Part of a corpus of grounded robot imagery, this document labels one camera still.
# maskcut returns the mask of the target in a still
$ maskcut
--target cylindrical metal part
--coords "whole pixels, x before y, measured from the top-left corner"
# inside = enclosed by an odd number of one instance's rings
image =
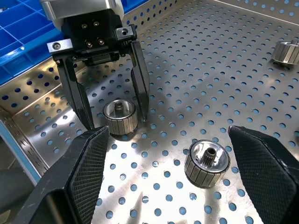
[[[226,150],[209,140],[193,143],[185,163],[185,173],[197,187],[208,188],[216,185],[230,165]]]
[[[299,63],[299,43],[298,41],[280,41],[277,42],[273,51],[272,58],[275,61],[285,64]]]
[[[118,99],[108,103],[103,113],[111,134],[124,135],[137,128],[137,110],[131,101]]]

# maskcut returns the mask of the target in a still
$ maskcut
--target metal pulley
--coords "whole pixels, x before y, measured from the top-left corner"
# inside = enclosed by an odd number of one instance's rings
[[[277,42],[273,51],[272,58],[284,64],[299,63],[299,41],[280,41]]]
[[[114,100],[104,107],[103,113],[111,134],[129,134],[137,128],[137,110],[131,101]]]
[[[195,186],[201,188],[216,185],[230,165],[226,150],[209,140],[200,140],[190,146],[185,163],[185,173]]]

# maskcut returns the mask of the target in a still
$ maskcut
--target screw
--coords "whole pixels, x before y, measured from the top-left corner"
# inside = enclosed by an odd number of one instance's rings
[[[87,46],[88,48],[91,48],[91,47],[93,46],[93,44],[92,44],[90,41],[86,41],[86,46]]]
[[[99,42],[99,45],[103,45],[105,43],[102,39],[99,39],[98,42]]]
[[[59,50],[61,45],[60,45],[60,43],[55,42],[52,47],[53,47],[54,50]]]

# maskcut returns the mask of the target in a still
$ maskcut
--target bore hole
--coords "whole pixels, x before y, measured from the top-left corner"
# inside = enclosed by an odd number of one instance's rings
[[[216,153],[215,149],[213,149],[213,148],[208,148],[207,152],[211,155],[215,155],[215,153]]]

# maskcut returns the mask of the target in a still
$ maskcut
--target metal gear hub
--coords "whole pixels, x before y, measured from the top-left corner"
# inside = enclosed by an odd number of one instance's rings
[[[114,100],[103,109],[111,134],[124,135],[137,128],[138,119],[135,105],[128,100]]]
[[[221,145],[200,140],[190,146],[185,173],[195,186],[209,188],[223,178],[229,165],[230,157]]]

